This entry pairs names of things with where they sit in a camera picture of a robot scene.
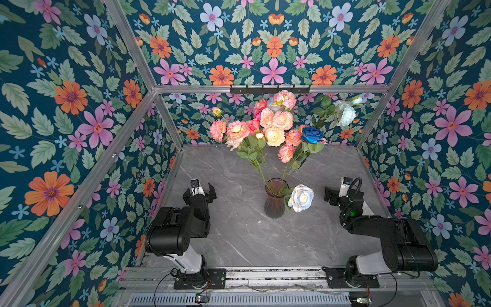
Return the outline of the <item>blue rose stem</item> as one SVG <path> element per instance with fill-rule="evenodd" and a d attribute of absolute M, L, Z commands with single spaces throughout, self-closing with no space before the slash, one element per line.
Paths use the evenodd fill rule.
<path fill-rule="evenodd" d="M 324 133 L 315 127 L 303 129 L 300 140 L 300 145 L 295 150 L 294 156 L 290 161 L 294 171 L 299 170 L 310 155 L 321 152 L 327 144 Z"/>

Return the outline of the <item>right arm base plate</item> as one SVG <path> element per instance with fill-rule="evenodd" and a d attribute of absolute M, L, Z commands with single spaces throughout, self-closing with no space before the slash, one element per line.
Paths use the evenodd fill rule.
<path fill-rule="evenodd" d="M 322 267 L 322 271 L 326 274 L 327 284 L 330 289 L 380 288 L 380 283 L 376 275 L 362 275 L 357 269 Z"/>

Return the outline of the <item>large white rose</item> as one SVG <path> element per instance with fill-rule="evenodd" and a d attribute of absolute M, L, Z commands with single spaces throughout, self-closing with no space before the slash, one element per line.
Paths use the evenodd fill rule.
<path fill-rule="evenodd" d="M 287 206 L 295 212 L 302 212 L 311 207 L 314 197 L 313 189 L 299 184 L 292 190 Z"/>

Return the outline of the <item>purple ribbed glass vase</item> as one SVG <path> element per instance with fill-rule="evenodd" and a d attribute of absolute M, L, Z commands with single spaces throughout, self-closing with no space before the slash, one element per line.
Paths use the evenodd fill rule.
<path fill-rule="evenodd" d="M 265 185 L 265 191 L 267 193 L 264 204 L 266 215 L 272 219 L 280 218 L 286 209 L 286 197 L 290 191 L 288 183 L 280 178 L 270 179 Z"/>

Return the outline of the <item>pink carnation stem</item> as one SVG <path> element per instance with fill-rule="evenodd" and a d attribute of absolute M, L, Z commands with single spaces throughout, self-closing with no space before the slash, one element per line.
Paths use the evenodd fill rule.
<path fill-rule="evenodd" d="M 291 160 L 294 158 L 294 153 L 297 147 L 302 143 L 302 130 L 292 129 L 285 134 L 285 144 L 282 145 L 278 152 L 278 158 L 286 164 L 281 178 L 281 184 L 284 184 L 285 176 L 288 173 Z"/>

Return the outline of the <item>white flower spray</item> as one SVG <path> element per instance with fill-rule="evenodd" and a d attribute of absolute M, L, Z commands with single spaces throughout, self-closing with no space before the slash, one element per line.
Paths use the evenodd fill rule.
<path fill-rule="evenodd" d="M 333 130 L 336 127 L 346 129 L 354 122 L 362 102 L 361 95 L 337 101 L 324 95 L 320 101 L 320 107 L 314 110 L 311 125 L 321 131 Z"/>

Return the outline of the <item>cream peony bunch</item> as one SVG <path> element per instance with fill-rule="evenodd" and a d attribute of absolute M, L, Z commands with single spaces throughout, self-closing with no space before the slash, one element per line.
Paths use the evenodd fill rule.
<path fill-rule="evenodd" d="M 256 139 L 266 142 L 270 147 L 280 147 L 286 142 L 284 130 L 277 127 L 266 128 L 255 134 Z"/>

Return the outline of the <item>coral pink rose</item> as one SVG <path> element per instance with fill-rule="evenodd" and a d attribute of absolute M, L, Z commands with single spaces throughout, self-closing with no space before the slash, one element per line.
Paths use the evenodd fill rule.
<path fill-rule="evenodd" d="M 262 111 L 267 107 L 267 100 L 261 99 L 254 105 L 254 119 L 260 121 Z"/>

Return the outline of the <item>pink peony spray stem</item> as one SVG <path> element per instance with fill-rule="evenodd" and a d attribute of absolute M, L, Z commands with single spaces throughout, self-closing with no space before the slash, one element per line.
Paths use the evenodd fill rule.
<path fill-rule="evenodd" d="M 266 184 L 269 180 L 263 172 L 263 166 L 267 166 L 264 153 L 266 142 L 256 139 L 255 135 L 250 135 L 246 122 L 240 120 L 233 122 L 225 118 L 218 107 L 212 108 L 212 114 L 217 118 L 210 127 L 212 139 L 224 143 L 231 151 L 236 150 L 240 158 L 249 161 L 260 173 Z"/>

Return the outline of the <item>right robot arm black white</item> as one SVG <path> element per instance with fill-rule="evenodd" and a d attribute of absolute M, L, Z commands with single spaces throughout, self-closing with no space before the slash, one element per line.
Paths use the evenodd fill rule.
<path fill-rule="evenodd" d="M 391 273 L 434 272 L 438 259 L 429 241 L 413 219 L 367 215 L 364 213 L 364 193 L 351 185 L 344 191 L 325 188 L 324 200 L 340 209 L 340 224 L 353 235 L 379 240 L 381 250 L 369 255 L 351 256 L 343 272 L 324 267 L 330 285 L 378 287 L 378 275 Z"/>

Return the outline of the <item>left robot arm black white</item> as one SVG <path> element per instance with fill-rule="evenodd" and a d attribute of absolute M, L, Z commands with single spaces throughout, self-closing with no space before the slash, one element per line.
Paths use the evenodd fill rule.
<path fill-rule="evenodd" d="M 151 222 L 144 242 L 145 249 L 174 263 L 184 275 L 207 273 L 206 260 L 191 246 L 192 239 L 205 239 L 210 231 L 209 204 L 216 198 L 212 184 L 203 189 L 194 179 L 182 196 L 182 208 L 162 207 Z"/>

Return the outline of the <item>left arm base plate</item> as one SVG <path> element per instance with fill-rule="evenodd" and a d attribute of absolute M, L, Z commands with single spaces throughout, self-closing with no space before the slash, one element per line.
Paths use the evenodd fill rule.
<path fill-rule="evenodd" d="M 179 272 L 173 288 L 175 290 L 222 290 L 225 288 L 226 274 L 226 269 L 202 269 L 194 274 Z"/>

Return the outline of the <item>cream pink large rose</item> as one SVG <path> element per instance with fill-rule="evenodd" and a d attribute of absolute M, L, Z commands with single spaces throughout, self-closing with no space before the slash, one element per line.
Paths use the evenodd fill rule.
<path fill-rule="evenodd" d="M 265 129 L 272 127 L 273 117 L 274 112 L 271 109 L 263 109 L 260 114 L 260 125 Z"/>

